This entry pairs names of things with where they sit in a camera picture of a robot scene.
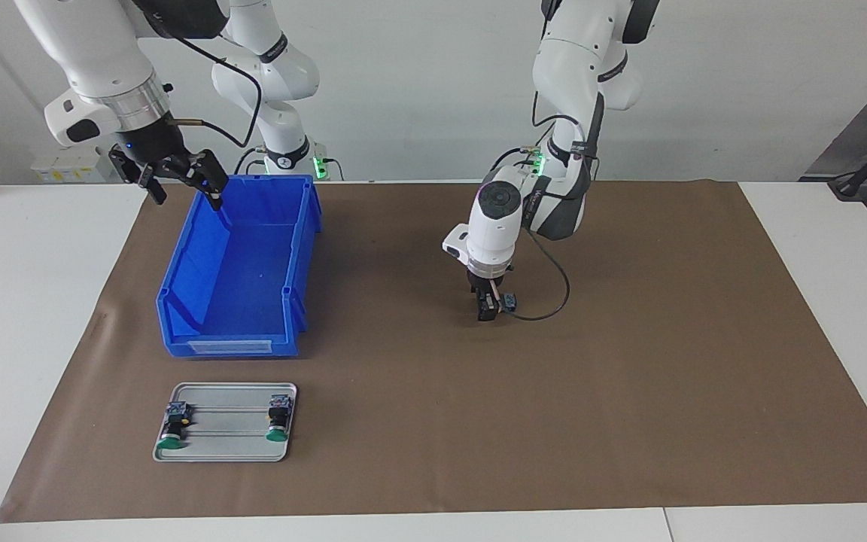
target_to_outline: green push button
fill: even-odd
[[[286,431],[283,431],[282,429],[274,429],[266,434],[266,440],[274,443],[285,443]]]
[[[173,436],[163,437],[156,443],[158,449],[181,449],[183,447],[182,440]]]

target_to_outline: brown paper mat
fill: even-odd
[[[440,251],[474,186],[321,186],[292,361],[166,354],[154,298],[192,195],[170,188],[0,522],[867,501],[867,409],[736,185],[596,184],[580,233],[549,245],[573,297],[533,324],[475,322]],[[544,313],[561,280],[523,240],[505,289]],[[289,456],[154,463],[181,381],[296,383]]]

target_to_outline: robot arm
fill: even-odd
[[[290,44],[268,0],[231,0],[226,38],[250,53],[227,62],[250,73],[263,89],[256,126],[263,135],[268,171],[322,178],[324,169],[317,155],[323,150],[310,142],[300,114],[286,103],[316,93],[320,86],[316,64]],[[245,112],[254,112],[256,90],[244,77],[214,65],[213,86]]]
[[[186,149],[169,113],[166,89],[135,38],[151,29],[212,38],[226,26],[227,3],[188,0],[180,8],[165,0],[14,1],[68,78],[69,90],[45,108],[59,143],[75,145],[113,133],[117,147],[110,158],[124,181],[138,183],[162,202],[166,192],[157,178],[176,178],[205,193],[219,209],[227,174],[212,151]]]
[[[520,227],[560,240],[572,236],[598,160],[605,109],[627,109],[640,96],[640,75],[627,69],[626,44],[646,37],[658,0],[543,0],[550,21],[534,60],[534,86],[557,109],[552,136],[541,142],[536,169],[490,172],[468,225],[443,247],[467,267],[479,320],[513,311],[498,287],[510,271]]]
[[[62,145],[104,134],[117,144],[110,158],[126,182],[147,188],[156,202],[166,199],[157,178],[176,178],[221,206],[228,177],[213,152],[189,152],[169,112],[169,97],[137,38],[216,38],[251,52],[228,59],[248,79],[215,65],[214,86],[238,106],[254,112],[268,164],[285,172],[323,176],[296,110],[283,102],[312,96],[319,86],[313,61],[288,44],[266,0],[14,0],[22,17],[69,82],[45,108],[46,123]]]

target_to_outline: green led light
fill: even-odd
[[[316,178],[327,178],[327,164],[324,164],[320,157],[313,157],[313,169],[316,169]]]
[[[534,152],[534,175],[541,175],[544,172],[544,164],[547,164],[547,157],[544,157],[543,152]]]

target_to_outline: white wall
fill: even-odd
[[[320,93],[298,105],[307,131],[350,178],[477,178],[501,151],[535,139],[537,0],[275,6],[292,44],[323,73]],[[867,2],[663,0],[656,22],[632,52],[646,75],[641,102],[606,117],[602,178],[795,181],[867,103]],[[230,51],[224,42],[207,46]],[[245,131],[247,116],[213,93],[208,61],[175,42],[144,41],[142,49],[175,84],[178,116]],[[0,57],[38,105],[65,88],[7,0]],[[0,108],[1,141],[44,145],[28,135],[42,131],[31,105]],[[214,148],[227,167],[238,157],[219,136],[186,134],[191,150]],[[28,159],[0,155],[0,169],[23,169]]]

